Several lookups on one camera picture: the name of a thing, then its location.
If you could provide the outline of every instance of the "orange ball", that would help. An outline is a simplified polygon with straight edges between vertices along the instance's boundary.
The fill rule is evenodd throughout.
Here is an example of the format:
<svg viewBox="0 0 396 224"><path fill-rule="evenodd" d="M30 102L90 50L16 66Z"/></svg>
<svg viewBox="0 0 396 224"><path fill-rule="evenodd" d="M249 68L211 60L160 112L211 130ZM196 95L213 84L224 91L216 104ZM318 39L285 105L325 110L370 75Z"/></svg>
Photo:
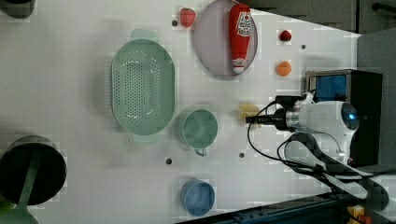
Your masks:
<svg viewBox="0 0 396 224"><path fill-rule="evenodd" d="M276 67L276 72L282 77L286 77L291 72L291 65L288 62L282 62Z"/></svg>

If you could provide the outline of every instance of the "tabletop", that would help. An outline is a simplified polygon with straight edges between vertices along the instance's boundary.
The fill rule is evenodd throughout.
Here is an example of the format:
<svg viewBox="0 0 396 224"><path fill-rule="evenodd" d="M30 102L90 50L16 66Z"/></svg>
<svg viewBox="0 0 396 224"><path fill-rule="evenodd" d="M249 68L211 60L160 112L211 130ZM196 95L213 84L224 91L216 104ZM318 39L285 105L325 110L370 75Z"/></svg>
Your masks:
<svg viewBox="0 0 396 224"><path fill-rule="evenodd" d="M40 224L174 223L197 217L178 194L190 178L210 183L216 201L206 216L327 192L317 180L260 156L247 141L238 105L264 106L277 95L300 95L307 70L356 68L358 35L252 10L258 52L242 75L212 75L200 62L190 29L172 26L182 7L197 12L211 0L37 0L25 20L0 15L0 149L35 134L53 141L67 163L67 179L52 200L30 207ZM115 120L110 65L133 29L153 30L176 68L176 110L151 145L138 145ZM291 30L290 45L277 43ZM288 77L275 65L288 61ZM219 123L204 158L173 135L180 111L208 108ZM253 133L264 153L289 133L263 127ZM166 159L173 163L167 165Z"/></svg>

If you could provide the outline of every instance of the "ketchup bottle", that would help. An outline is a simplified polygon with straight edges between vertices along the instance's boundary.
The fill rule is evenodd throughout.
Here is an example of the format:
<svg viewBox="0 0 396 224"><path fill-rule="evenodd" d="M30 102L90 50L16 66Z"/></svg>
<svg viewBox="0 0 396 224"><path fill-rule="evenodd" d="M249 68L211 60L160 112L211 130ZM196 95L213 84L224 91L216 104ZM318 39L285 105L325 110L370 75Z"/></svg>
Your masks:
<svg viewBox="0 0 396 224"><path fill-rule="evenodd" d="M230 11L230 44L233 54L233 70L236 74L245 71L248 42L250 41L250 8L245 4L233 6Z"/></svg>

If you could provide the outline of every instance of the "mug handle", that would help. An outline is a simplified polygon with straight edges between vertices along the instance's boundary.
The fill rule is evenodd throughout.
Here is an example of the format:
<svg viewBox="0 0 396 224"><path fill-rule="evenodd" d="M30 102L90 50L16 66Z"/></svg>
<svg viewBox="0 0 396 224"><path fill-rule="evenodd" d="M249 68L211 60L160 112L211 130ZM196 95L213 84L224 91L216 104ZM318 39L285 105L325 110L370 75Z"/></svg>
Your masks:
<svg viewBox="0 0 396 224"><path fill-rule="evenodd" d="M206 148L201 148L201 149L196 148L196 149L195 149L195 153L196 153L198 156L205 157L205 156L206 156Z"/></svg>

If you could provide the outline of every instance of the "floor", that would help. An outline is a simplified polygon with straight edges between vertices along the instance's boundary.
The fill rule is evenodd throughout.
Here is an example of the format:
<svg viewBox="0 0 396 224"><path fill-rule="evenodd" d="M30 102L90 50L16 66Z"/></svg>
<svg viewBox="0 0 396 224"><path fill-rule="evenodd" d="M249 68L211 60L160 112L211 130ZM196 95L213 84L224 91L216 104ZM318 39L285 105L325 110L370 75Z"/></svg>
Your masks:
<svg viewBox="0 0 396 224"><path fill-rule="evenodd" d="M396 27L396 14L373 11L375 2L396 7L394 0L240 0L250 7L359 34ZM359 2L359 19L357 20Z"/></svg>

